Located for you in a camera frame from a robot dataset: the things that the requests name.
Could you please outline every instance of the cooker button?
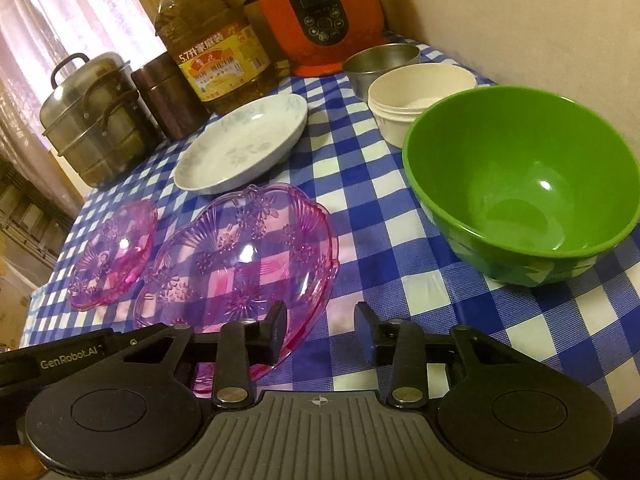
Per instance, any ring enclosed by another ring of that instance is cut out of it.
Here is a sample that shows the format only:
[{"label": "cooker button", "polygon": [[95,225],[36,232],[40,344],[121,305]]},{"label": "cooker button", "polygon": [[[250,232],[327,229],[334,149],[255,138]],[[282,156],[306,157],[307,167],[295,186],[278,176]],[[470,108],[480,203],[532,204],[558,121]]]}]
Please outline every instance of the cooker button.
[{"label": "cooker button", "polygon": [[323,30],[327,30],[327,29],[329,29],[329,28],[331,28],[333,26],[334,26],[334,24],[327,17],[320,18],[318,20],[318,27],[322,28]]}]

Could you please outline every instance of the pink transparent plate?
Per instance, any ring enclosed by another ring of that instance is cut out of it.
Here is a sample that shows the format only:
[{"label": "pink transparent plate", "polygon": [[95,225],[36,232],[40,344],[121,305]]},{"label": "pink transparent plate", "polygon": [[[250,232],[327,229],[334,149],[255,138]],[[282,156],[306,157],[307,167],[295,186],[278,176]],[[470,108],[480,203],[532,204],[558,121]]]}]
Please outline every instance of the pink transparent plate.
[{"label": "pink transparent plate", "polygon": [[92,233],[71,273],[71,306],[85,311],[125,294],[151,256],[157,223],[158,210],[151,200],[127,204],[103,222]]},{"label": "pink transparent plate", "polygon": [[[227,321],[263,319],[287,305],[281,362],[326,307],[338,271],[338,241],[324,207],[295,187],[249,186],[210,203],[160,249],[136,299],[137,326],[188,324],[216,332]],[[271,368],[252,367],[256,380]],[[209,393],[213,365],[200,365],[195,391]]]}]

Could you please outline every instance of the white bowl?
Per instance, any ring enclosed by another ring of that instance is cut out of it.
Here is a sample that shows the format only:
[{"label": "white bowl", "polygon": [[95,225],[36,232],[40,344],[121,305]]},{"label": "white bowl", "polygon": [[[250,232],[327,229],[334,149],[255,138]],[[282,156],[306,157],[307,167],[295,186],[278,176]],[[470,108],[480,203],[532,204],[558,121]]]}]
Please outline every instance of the white bowl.
[{"label": "white bowl", "polygon": [[277,94],[223,116],[180,156],[175,185],[217,194],[248,184],[290,152],[305,129],[307,112],[303,97]]},{"label": "white bowl", "polygon": [[395,113],[423,112],[452,94],[476,86],[476,77],[461,66],[422,63],[396,68],[369,87],[369,107]]},{"label": "white bowl", "polygon": [[378,129],[383,139],[396,148],[402,148],[404,136],[409,131],[409,126],[422,114],[422,111],[413,114],[386,112],[380,110],[371,102],[369,102],[369,108],[378,124]]}]

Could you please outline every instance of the metal screw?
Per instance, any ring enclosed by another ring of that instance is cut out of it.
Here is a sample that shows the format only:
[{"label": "metal screw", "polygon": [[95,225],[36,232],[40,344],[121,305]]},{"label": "metal screw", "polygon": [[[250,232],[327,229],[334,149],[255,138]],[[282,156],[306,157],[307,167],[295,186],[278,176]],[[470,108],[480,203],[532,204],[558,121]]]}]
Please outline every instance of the metal screw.
[{"label": "metal screw", "polygon": [[245,400],[249,394],[246,392],[244,388],[239,388],[237,386],[230,386],[228,388],[222,388],[218,390],[216,397],[222,402],[242,402]]},{"label": "metal screw", "polygon": [[402,403],[418,402],[422,399],[422,392],[418,388],[410,386],[402,386],[391,392],[391,396]]}]

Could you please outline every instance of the large green plastic bowl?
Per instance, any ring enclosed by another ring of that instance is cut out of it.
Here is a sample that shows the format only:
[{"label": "large green plastic bowl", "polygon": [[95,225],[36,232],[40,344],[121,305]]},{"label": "large green plastic bowl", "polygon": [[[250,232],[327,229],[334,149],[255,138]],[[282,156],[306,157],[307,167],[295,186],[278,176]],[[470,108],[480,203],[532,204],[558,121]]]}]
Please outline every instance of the large green plastic bowl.
[{"label": "large green plastic bowl", "polygon": [[584,272],[640,216],[640,171],[594,112],[531,88],[460,92],[412,124],[402,161],[453,251],[494,280]]}]

